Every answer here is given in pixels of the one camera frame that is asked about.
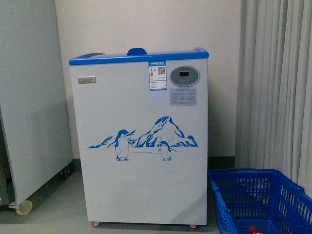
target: blue freezer lid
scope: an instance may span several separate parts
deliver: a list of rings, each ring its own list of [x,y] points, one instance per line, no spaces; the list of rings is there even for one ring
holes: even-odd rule
[[[147,54],[142,48],[133,48],[128,51],[127,55],[108,56],[102,53],[92,53],[74,57],[69,60],[69,65],[89,65],[105,64],[120,62],[145,62],[145,61],[162,61],[162,60],[181,60],[181,59],[206,59],[209,53],[202,47],[196,47],[193,51]]]

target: white curtain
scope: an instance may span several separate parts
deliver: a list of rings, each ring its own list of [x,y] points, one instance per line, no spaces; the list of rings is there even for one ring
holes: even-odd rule
[[[242,2],[236,167],[276,168],[312,196],[312,0]]]

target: caster wheel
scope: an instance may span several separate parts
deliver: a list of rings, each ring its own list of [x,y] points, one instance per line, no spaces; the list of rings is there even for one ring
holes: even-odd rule
[[[197,225],[190,225],[190,228],[191,229],[196,229],[196,228],[198,228],[198,226]]]
[[[18,213],[18,215],[26,215],[28,214],[33,208],[33,203],[31,201],[25,200],[22,203],[22,208],[21,209],[16,209],[16,213]]]
[[[100,225],[100,222],[92,222],[92,227],[97,228]]]

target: qr code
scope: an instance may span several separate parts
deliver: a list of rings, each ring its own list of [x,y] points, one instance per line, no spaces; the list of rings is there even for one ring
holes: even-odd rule
[[[165,75],[166,67],[158,67],[158,75]]]

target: printed label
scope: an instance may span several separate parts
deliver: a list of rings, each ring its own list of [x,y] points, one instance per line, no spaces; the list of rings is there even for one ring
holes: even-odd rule
[[[194,88],[171,88],[170,106],[196,106],[197,89]]]
[[[166,61],[149,62],[150,91],[167,90]]]

